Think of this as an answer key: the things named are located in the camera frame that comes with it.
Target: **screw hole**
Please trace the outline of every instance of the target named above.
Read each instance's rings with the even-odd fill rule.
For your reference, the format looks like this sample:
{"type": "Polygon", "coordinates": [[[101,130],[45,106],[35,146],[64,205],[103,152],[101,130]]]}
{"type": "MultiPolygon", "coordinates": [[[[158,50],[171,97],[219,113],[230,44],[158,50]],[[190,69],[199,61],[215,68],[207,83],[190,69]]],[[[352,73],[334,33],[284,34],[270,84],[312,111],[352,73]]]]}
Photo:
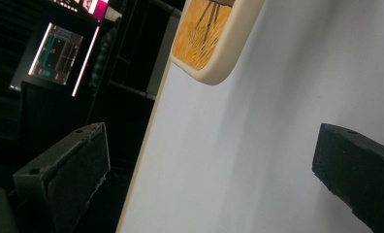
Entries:
{"type": "Polygon", "coordinates": [[[39,173],[39,169],[38,168],[33,168],[31,170],[29,170],[29,175],[36,175],[39,173]]]}

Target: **cream plastic frame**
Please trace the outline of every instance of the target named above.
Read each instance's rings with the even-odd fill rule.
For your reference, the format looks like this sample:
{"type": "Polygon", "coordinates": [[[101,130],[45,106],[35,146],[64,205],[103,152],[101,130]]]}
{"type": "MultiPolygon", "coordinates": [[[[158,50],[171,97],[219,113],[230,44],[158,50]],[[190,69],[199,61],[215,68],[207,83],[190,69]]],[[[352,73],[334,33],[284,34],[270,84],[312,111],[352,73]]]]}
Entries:
{"type": "MultiPolygon", "coordinates": [[[[193,0],[188,2],[188,9],[193,0]]],[[[222,83],[234,69],[244,44],[260,14],[265,0],[236,0],[211,58],[202,69],[195,69],[177,58],[171,50],[170,59],[195,80],[216,85],[222,83]]],[[[188,9],[182,13],[182,26],[188,9]]]]}

